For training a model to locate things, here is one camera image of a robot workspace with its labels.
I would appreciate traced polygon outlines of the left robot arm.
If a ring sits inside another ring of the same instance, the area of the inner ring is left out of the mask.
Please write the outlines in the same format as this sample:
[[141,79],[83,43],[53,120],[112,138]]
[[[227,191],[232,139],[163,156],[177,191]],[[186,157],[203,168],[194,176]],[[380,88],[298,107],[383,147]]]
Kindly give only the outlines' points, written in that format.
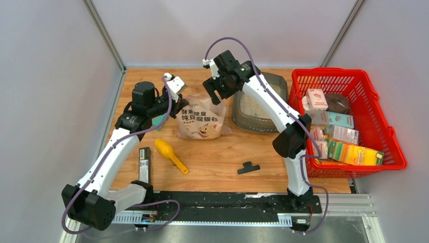
[[108,144],[89,171],[75,184],[67,184],[61,196],[65,205],[62,227],[70,233],[66,219],[75,220],[100,231],[110,226],[115,216],[135,205],[142,210],[153,207],[153,187],[139,180],[111,192],[111,184],[125,159],[144,135],[156,129],[152,120],[164,116],[174,118],[188,105],[182,96],[186,84],[178,77],[165,81],[158,93],[152,82],[139,82],[132,90],[132,99],[119,116]]

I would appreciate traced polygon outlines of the black bag clip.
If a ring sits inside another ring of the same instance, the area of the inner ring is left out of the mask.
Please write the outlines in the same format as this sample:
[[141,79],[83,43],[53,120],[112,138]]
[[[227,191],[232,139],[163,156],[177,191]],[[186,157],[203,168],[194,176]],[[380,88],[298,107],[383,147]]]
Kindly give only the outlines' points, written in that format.
[[260,165],[253,165],[250,161],[244,162],[242,165],[243,167],[237,170],[238,175],[258,171],[261,169]]

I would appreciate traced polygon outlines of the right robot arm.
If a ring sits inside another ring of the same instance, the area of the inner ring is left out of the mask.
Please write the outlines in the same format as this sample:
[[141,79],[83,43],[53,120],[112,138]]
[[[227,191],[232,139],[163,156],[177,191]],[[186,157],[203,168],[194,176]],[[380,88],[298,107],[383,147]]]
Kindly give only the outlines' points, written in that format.
[[204,81],[203,86],[214,105],[242,91],[269,115],[279,132],[272,144],[287,169],[289,207],[295,212],[303,211],[313,196],[303,162],[311,118],[292,109],[277,95],[252,61],[239,63],[226,50],[213,59],[204,58],[202,65],[211,71],[211,78]]

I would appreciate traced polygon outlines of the pink cat litter bag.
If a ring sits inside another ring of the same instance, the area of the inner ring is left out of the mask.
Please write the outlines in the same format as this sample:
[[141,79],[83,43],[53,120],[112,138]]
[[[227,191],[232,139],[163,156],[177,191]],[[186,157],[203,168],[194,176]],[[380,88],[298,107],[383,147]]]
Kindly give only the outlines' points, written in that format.
[[188,140],[212,140],[232,133],[224,124],[227,107],[224,102],[212,103],[211,97],[203,94],[188,95],[189,102],[178,116],[178,137]]

